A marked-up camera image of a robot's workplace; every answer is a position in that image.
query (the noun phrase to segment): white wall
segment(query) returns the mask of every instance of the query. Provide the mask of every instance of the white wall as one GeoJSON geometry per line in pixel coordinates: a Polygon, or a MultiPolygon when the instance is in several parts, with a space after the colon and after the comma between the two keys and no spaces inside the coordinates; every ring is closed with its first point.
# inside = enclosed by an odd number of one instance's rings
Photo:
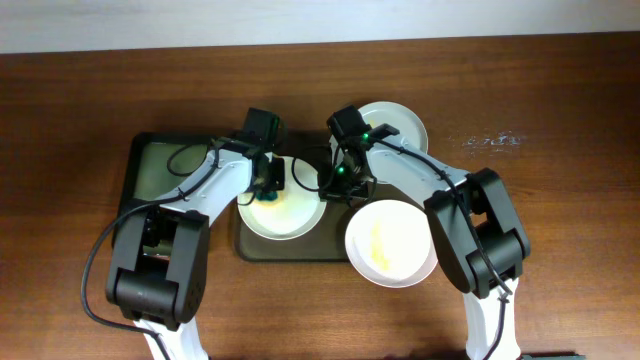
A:
{"type": "Polygon", "coordinates": [[[0,53],[640,30],[640,0],[0,0],[0,53]]]}

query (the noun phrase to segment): wooden table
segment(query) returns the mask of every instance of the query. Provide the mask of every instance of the wooden table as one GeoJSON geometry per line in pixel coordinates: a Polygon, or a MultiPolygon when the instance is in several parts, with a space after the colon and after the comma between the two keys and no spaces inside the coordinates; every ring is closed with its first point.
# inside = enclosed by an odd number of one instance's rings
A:
{"type": "MultiPolygon", "coordinates": [[[[7,359],[143,359],[92,322],[80,275],[115,215],[141,131],[239,127],[249,106],[323,129],[342,106],[402,103],[429,152],[498,171],[531,239],[516,293],[525,353],[640,358],[640,34],[0,56],[0,348],[7,359]]],[[[197,320],[214,358],[381,358],[464,349],[440,268],[402,290],[348,264],[242,261],[212,229],[197,320]]],[[[99,253],[90,304],[105,300],[99,253]]]]}

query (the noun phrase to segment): white backdrop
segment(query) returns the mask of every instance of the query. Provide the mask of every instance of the white backdrop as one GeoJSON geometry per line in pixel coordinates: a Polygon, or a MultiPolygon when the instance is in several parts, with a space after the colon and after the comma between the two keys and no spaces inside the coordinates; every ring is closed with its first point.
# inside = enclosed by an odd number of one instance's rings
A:
{"type": "Polygon", "coordinates": [[[640,0],[0,0],[0,53],[640,30],[640,0]]]}

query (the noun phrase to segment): wooden surface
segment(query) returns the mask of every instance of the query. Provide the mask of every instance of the wooden surface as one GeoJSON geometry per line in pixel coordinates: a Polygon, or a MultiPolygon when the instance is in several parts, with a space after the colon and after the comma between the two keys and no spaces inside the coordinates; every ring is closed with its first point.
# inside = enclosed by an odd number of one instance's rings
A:
{"type": "MultiPolygon", "coordinates": [[[[322,129],[376,100],[414,110],[436,158],[503,177],[532,243],[516,293],[525,353],[640,358],[639,33],[0,56],[1,357],[149,358],[142,336],[80,306],[135,134],[239,127],[249,106],[322,129]]],[[[440,268],[390,290],[348,264],[246,263],[232,211],[213,226],[197,316],[214,358],[464,349],[462,298],[440,268]]],[[[90,303],[122,320],[104,296],[110,256],[90,303]]]]}

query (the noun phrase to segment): tabletop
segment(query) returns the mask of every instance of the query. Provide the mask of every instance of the tabletop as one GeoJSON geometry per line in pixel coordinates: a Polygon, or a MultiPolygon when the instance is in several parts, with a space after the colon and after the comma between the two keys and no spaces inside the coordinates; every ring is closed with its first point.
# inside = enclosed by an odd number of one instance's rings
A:
{"type": "MultiPolygon", "coordinates": [[[[387,100],[429,153],[503,178],[531,240],[515,296],[524,353],[640,358],[640,33],[0,56],[0,348],[7,359],[143,359],[138,334],[91,321],[80,277],[116,214],[132,138],[216,133],[248,107],[325,129],[387,100]]],[[[387,289],[347,264],[253,264],[211,230],[196,317],[214,358],[375,359],[464,349],[460,293],[438,267],[387,289]]],[[[104,286],[93,309],[125,321],[104,286]]]]}

